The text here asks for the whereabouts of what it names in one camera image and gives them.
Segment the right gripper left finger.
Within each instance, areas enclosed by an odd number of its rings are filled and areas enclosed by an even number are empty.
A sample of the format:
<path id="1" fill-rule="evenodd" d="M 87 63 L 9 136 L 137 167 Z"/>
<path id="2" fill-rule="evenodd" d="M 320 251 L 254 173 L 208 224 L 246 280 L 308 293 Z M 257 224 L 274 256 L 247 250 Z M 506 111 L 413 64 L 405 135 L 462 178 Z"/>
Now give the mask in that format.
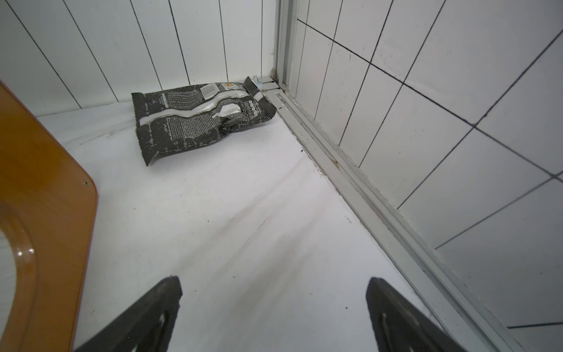
<path id="1" fill-rule="evenodd" d="M 183 295 L 180 279 L 166 277 L 78 351 L 167 351 Z"/>

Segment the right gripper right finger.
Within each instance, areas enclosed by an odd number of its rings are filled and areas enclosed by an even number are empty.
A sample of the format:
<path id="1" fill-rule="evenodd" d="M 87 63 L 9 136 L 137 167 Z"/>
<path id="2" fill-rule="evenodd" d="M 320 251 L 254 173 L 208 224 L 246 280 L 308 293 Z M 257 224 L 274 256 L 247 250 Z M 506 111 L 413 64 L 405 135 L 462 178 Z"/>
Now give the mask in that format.
<path id="1" fill-rule="evenodd" d="M 379 351 L 464 352 L 386 280 L 369 280 L 366 301 Z"/>

